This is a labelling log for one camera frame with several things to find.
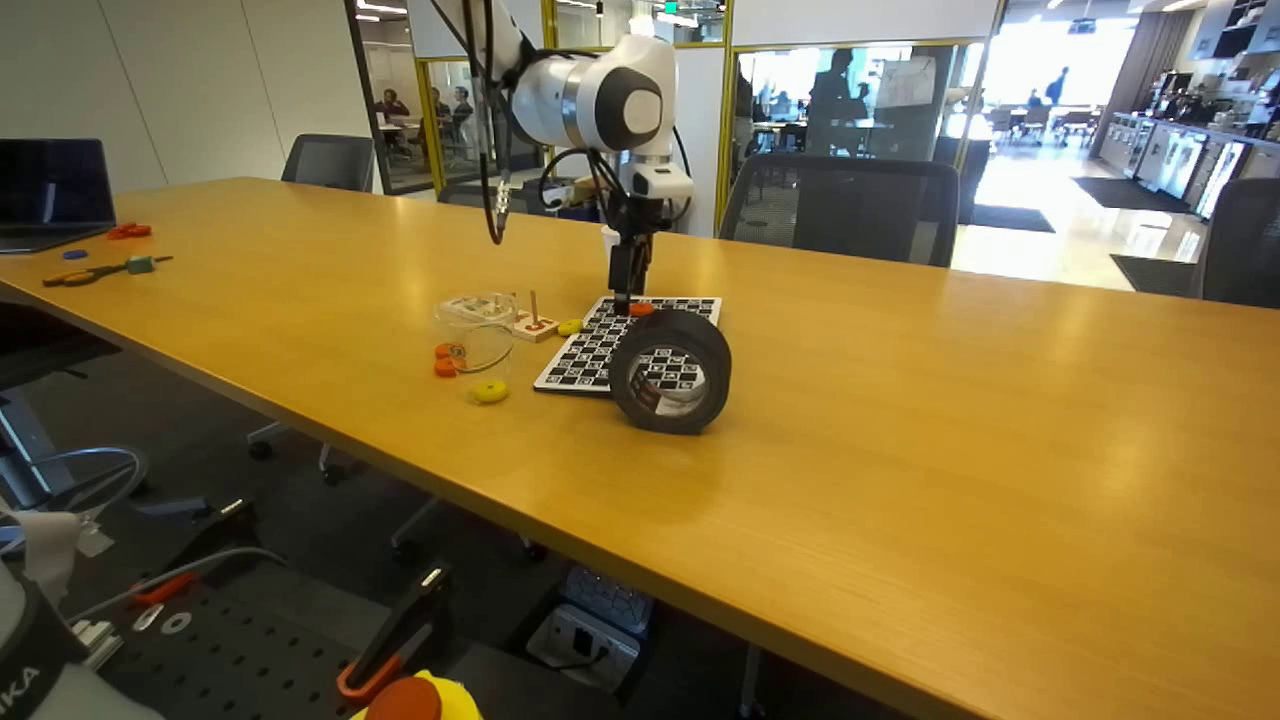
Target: wheel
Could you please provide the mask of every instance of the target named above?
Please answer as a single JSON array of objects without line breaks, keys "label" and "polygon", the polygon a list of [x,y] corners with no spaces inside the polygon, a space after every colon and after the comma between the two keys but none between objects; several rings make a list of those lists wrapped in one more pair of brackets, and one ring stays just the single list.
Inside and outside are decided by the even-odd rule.
[{"label": "wheel", "polygon": [[274,444],[270,444],[270,439],[248,439],[248,457],[251,457],[251,460],[270,460],[270,457],[274,457]]},{"label": "wheel", "polygon": [[323,482],[339,482],[339,481],[348,481],[348,474],[354,474],[354,473],[359,473],[354,464],[339,464],[339,460],[329,460],[329,464],[319,469]]},{"label": "wheel", "polygon": [[548,554],[548,549],[534,545],[534,539],[527,539],[527,534],[517,534],[517,539],[509,545],[509,563],[511,563],[511,568],[533,568],[533,563],[540,563],[542,554]]}]

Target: red object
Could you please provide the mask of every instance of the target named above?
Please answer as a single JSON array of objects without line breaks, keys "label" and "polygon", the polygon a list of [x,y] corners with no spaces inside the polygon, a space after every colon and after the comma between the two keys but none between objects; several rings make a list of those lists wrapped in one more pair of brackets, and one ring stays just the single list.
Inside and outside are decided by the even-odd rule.
[{"label": "red object", "polygon": [[153,223],[121,223],[106,233],[106,239],[138,239],[138,235],[153,235]]},{"label": "red object", "polygon": [[336,672],[336,696],[365,709],[382,684],[393,684],[402,672],[406,657],[388,657],[365,684],[352,681],[352,662]]},{"label": "red object", "polygon": [[194,585],[194,574],[177,574],[165,580],[154,587],[133,591],[134,603],[153,609],[153,603],[167,603],[170,595],[186,591]]}]

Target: cable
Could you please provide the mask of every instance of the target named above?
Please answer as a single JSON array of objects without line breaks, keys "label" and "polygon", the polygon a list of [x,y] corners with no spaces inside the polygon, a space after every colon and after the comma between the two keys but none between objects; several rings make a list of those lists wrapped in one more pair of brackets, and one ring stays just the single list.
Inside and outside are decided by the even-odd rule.
[{"label": "cable", "polygon": [[[481,148],[481,207],[482,207],[482,226],[489,226],[489,239],[491,245],[504,245],[504,214],[491,212],[491,196],[489,196],[489,175],[491,175],[491,145],[495,145],[495,127],[491,127],[491,79],[489,73],[481,73],[481,52],[476,52],[476,19],[472,19],[472,4],[462,0],[462,22],[466,22],[466,73],[472,73],[472,93],[476,93],[476,103],[481,103],[481,124],[482,124],[482,148]],[[491,67],[491,0],[482,0],[482,67]]]},{"label": "cable", "polygon": [[177,563],[177,568],[167,568],[167,573],[158,573],[158,574],[147,574],[147,580],[138,580],[138,585],[126,585],[125,591],[116,591],[116,595],[106,595],[106,598],[98,598],[98,603],[69,614],[69,622],[88,619],[88,614],[98,614],[98,611],[111,611],[116,603],[126,603],[134,591],[147,591],[147,587],[167,585],[167,580],[177,580],[177,574],[194,574],[194,573],[217,568],[217,563],[226,563],[226,560],[237,560],[237,554],[261,554],[261,560],[285,563],[285,560],[280,560],[274,552],[268,552],[268,549],[248,549],[248,545],[219,549],[219,552],[194,554],[193,563]]},{"label": "cable", "polygon": [[590,156],[590,148],[557,151],[557,156],[542,164],[542,170],[534,170],[534,198],[540,198],[540,207],[548,207],[548,205],[542,205],[548,179],[552,179],[552,170],[557,170],[568,156]]},{"label": "cable", "polygon": [[596,212],[603,214],[603,223],[613,218],[608,207],[616,196],[628,196],[616,179],[616,170],[608,167],[608,159],[599,151],[587,151],[587,167],[596,179]]},{"label": "cable", "polygon": [[147,474],[147,460],[134,449],[92,444],[92,449],[60,452],[60,460],[80,460],[80,457],[125,457],[126,464],[73,487],[73,496],[64,501],[69,513],[96,515],[96,513],[121,503],[125,496],[133,496]]},{"label": "cable", "polygon": [[671,134],[674,134],[674,148],[679,148],[682,175],[693,175],[688,148],[682,148],[682,134],[679,134],[674,124],[671,124]]}]

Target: person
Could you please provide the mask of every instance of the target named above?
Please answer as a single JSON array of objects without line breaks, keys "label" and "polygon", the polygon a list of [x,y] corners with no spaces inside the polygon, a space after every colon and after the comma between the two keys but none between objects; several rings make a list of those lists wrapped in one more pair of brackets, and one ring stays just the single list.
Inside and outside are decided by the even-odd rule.
[{"label": "person", "polygon": [[849,103],[849,114],[850,118],[866,118],[873,114],[873,82],[856,82],[856,97],[850,97],[850,103]]},{"label": "person", "polygon": [[450,113],[442,114],[442,139],[462,139],[462,124],[472,118],[472,93],[466,89],[455,89],[450,93],[455,97],[455,103],[450,103]]},{"label": "person", "polygon": [[382,97],[372,103],[388,124],[402,118],[406,114],[406,103],[382,89]]},{"label": "person", "polygon": [[849,99],[849,65],[850,65],[850,47],[836,47],[830,67],[811,76],[808,103],[811,99]]},{"label": "person", "polygon": [[1031,113],[1043,113],[1043,93],[1039,89],[1029,93],[1029,114]]},{"label": "person", "polygon": [[776,93],[771,118],[779,118],[779,124],[790,124],[790,118],[797,118],[790,93]]},{"label": "person", "polygon": [[743,65],[736,65],[730,114],[754,114],[750,103],[754,103],[754,89],[750,89],[750,79],[743,76]]},{"label": "person", "polygon": [[1170,118],[1178,118],[1178,124],[1207,124],[1213,118],[1213,89],[1207,82],[1193,82],[1186,93],[1176,93],[1170,103],[1176,103]]},{"label": "person", "polygon": [[1068,73],[1072,73],[1072,67],[1060,67],[1055,79],[1043,82],[1043,103],[1047,103],[1047,106],[1055,106],[1055,103],[1065,99],[1065,93],[1068,93]]}]

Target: floor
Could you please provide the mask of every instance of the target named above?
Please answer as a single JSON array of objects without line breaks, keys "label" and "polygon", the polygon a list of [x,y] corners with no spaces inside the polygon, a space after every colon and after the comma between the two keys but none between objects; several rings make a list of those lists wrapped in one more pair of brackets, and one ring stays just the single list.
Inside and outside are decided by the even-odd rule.
[{"label": "floor", "polygon": [[1129,293],[1111,253],[1194,261],[1203,226],[1193,214],[1098,207],[1072,175],[1106,175],[1106,167],[1093,164],[1079,148],[997,151],[977,198],[1039,207],[1055,233],[965,223],[950,268]]}]

